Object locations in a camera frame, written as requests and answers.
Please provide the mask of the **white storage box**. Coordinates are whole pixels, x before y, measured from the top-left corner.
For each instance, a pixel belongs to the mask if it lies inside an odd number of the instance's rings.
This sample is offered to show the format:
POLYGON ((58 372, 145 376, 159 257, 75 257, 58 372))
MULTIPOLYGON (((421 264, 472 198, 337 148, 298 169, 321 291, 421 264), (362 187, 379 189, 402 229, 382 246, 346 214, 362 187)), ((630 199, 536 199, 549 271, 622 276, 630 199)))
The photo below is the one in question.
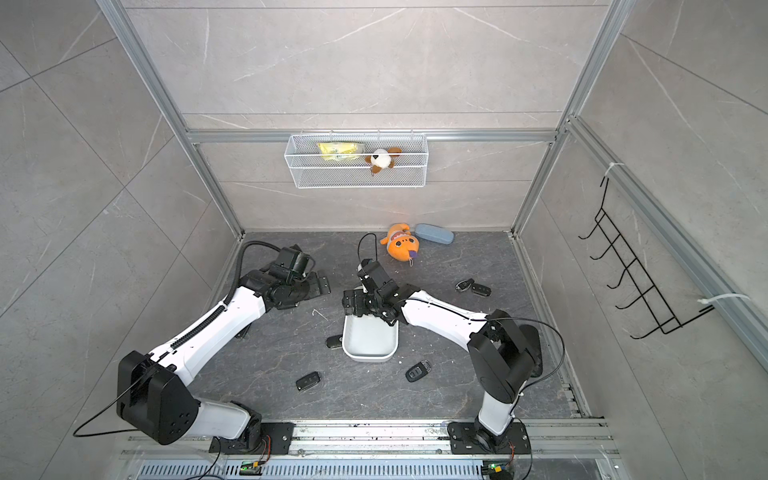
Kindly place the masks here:
MULTIPOLYGON (((358 291, 358 296, 363 287, 354 290, 358 291)), ((342 336, 344 353, 362 363, 386 362, 393 357, 399 345, 397 324, 389 326, 373 315, 345 315, 342 336)))

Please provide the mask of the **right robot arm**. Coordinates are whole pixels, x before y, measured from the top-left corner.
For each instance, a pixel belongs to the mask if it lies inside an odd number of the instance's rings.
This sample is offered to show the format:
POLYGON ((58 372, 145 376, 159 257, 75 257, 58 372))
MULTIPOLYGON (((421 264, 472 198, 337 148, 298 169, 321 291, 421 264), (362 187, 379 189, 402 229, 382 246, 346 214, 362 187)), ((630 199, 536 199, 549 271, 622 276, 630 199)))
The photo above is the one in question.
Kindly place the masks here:
POLYGON ((374 317, 390 327, 400 323, 420 327, 463 348, 484 391, 475 420, 478 436, 500 439, 513 423, 514 409, 525 390, 549 379, 564 365, 561 355, 551 371, 543 371, 537 327, 550 329, 560 347, 565 347, 562 334, 552 325, 502 310, 462 309, 414 285, 397 284, 376 256, 357 258, 361 286, 343 293, 345 318, 374 317))

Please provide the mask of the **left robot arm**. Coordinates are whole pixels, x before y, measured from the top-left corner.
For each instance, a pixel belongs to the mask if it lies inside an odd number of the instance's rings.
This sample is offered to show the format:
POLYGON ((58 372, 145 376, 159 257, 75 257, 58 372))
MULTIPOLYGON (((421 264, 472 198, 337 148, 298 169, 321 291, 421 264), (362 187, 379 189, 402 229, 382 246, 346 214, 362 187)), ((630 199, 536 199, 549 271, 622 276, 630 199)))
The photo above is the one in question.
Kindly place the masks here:
POLYGON ((328 294, 328 281, 315 265, 297 245, 244 242, 222 300, 170 340, 148 353, 132 351, 119 362, 117 396, 109 406, 128 423, 128 432, 141 432, 160 445, 209 436, 247 450, 257 447, 258 412, 238 402, 197 398, 189 386, 223 347, 268 312, 328 294))

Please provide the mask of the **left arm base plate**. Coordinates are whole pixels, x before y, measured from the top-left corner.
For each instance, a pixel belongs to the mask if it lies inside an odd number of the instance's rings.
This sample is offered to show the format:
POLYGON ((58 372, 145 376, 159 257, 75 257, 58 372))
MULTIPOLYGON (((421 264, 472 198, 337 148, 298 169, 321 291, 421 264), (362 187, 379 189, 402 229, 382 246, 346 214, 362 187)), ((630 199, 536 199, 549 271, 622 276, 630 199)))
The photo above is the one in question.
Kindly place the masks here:
POLYGON ((292 422, 256 422, 236 439, 212 440, 209 452, 223 455, 287 455, 294 429, 292 422))

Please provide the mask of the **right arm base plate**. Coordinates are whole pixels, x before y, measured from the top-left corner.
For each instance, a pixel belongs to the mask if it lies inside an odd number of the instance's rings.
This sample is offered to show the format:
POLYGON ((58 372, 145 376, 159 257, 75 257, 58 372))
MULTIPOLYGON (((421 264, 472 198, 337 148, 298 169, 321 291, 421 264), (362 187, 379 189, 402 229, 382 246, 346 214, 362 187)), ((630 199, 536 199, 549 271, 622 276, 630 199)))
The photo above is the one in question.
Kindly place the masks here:
POLYGON ((447 425, 451 453, 454 455, 530 454, 531 444, 525 426, 512 421, 500 435, 494 435, 478 420, 450 422, 447 425))

